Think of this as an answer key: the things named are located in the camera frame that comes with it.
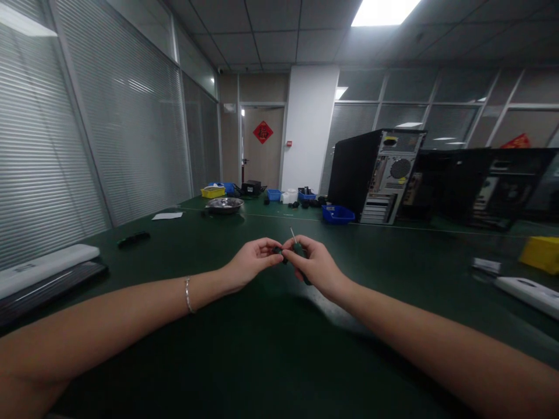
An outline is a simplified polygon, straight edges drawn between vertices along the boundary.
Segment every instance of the ceiling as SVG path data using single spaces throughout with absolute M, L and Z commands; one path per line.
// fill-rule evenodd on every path
M 226 72 L 293 64 L 559 62 L 559 0 L 422 0 L 400 26 L 351 27 L 361 0 L 167 0 Z

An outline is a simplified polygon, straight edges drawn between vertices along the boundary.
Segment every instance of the silver bracelet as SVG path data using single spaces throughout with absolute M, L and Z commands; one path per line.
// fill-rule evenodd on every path
M 194 310 L 192 310 L 192 306 L 190 305 L 190 297 L 188 296 L 188 281 L 190 281 L 190 277 L 187 276 L 185 279 L 185 295 L 186 295 L 186 305 L 188 306 L 188 311 L 192 314 L 196 314 Z

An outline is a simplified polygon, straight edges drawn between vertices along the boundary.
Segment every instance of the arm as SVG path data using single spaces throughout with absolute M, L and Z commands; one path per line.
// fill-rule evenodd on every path
M 356 284 L 323 244 L 298 236 L 309 259 L 284 250 L 326 298 L 484 417 L 559 417 L 559 372 L 495 339 Z M 284 244 L 290 249 L 293 239 Z M 295 274 L 300 280 L 300 272 Z
M 280 263 L 270 239 L 246 243 L 223 268 L 193 275 L 193 310 L 241 290 Z M 0 339 L 0 417 L 42 418 L 74 377 L 188 314 L 185 278 L 124 288 L 69 307 Z

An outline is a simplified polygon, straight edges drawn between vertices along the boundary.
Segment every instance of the door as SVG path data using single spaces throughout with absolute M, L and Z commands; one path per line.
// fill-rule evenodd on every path
M 243 157 L 245 181 L 259 180 L 268 189 L 280 185 L 281 144 L 284 128 L 284 108 L 244 107 Z M 262 144 L 253 131 L 266 122 L 273 134 Z

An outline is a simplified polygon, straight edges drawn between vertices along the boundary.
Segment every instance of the red diamond decoration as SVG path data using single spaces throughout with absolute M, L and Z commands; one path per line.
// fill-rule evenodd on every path
M 272 131 L 272 128 L 270 128 L 268 124 L 266 124 L 265 121 L 262 121 L 256 127 L 256 129 L 252 131 L 252 133 L 256 136 L 256 138 L 258 138 L 260 144 L 264 144 L 266 140 L 269 139 L 274 132 Z

